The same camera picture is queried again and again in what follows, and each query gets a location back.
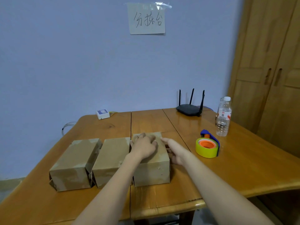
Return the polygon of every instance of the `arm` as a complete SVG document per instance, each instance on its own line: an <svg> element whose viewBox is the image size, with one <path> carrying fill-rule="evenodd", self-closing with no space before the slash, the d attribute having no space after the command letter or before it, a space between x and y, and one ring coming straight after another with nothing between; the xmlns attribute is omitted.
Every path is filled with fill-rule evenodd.
<svg viewBox="0 0 300 225"><path fill-rule="evenodd" d="M172 139L162 138L162 141L169 145L174 155L172 162L185 167L218 224L273 224L190 151Z"/></svg>
<svg viewBox="0 0 300 225"><path fill-rule="evenodd" d="M126 200L133 173L142 159L150 156L158 147L155 136L146 137L142 133L133 143L131 152L126 155L122 166L109 182L77 217L78 224L117 224Z"/></svg>

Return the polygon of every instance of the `wooden table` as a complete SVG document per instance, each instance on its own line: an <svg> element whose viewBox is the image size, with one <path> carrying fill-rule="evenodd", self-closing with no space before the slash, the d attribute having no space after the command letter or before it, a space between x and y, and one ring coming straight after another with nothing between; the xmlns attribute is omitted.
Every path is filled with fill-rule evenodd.
<svg viewBox="0 0 300 225"><path fill-rule="evenodd" d="M1 224L67 225L99 192L91 189L57 193L48 172L73 140L129 137L141 132L162 132L195 154L223 180L246 197L300 188L300 159L271 145L234 122L227 137L218 137L219 156L203 158L195 152L200 131L215 135L215 113L204 109L201 117L187 117L175 109L116 113L98 120L81 117L45 155L25 180L0 204ZM130 186L121 219L141 219L204 207L205 203L182 166L171 166L171 183Z"/></svg>

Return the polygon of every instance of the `wooden cabinet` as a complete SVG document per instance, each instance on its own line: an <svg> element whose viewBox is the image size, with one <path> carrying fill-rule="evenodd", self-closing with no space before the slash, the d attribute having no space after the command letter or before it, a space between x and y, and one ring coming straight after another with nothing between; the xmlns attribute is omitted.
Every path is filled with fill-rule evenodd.
<svg viewBox="0 0 300 225"><path fill-rule="evenodd" d="M245 0L228 96L233 121L300 158L300 0ZM300 223L300 190L260 200Z"/></svg>

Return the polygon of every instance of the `blue wall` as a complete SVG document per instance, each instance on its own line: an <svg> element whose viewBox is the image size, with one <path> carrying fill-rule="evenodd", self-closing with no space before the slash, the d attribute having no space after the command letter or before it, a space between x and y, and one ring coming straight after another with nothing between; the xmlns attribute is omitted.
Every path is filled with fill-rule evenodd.
<svg viewBox="0 0 300 225"><path fill-rule="evenodd" d="M165 35L130 35L126 2L163 1ZM242 0L0 0L0 179L26 176L97 109L218 107Z"/></svg>

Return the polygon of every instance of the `router antenna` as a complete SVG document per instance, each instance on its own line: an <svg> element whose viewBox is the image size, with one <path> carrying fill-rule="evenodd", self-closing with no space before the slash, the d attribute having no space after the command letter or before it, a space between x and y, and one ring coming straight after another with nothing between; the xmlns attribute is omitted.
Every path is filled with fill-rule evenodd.
<svg viewBox="0 0 300 225"><path fill-rule="evenodd" d="M198 117L200 117L200 113L203 110L203 100L204 100L204 90L203 90L203 94L202 94L202 101L201 101L201 105L199 107L199 112L198 112Z"/></svg>
<svg viewBox="0 0 300 225"><path fill-rule="evenodd" d="M191 95L191 97L190 97L190 104L192 103L193 94L194 94L194 88L193 88L193 90L192 90L192 95Z"/></svg>
<svg viewBox="0 0 300 225"><path fill-rule="evenodd" d="M179 106L180 106L181 90L179 89Z"/></svg>

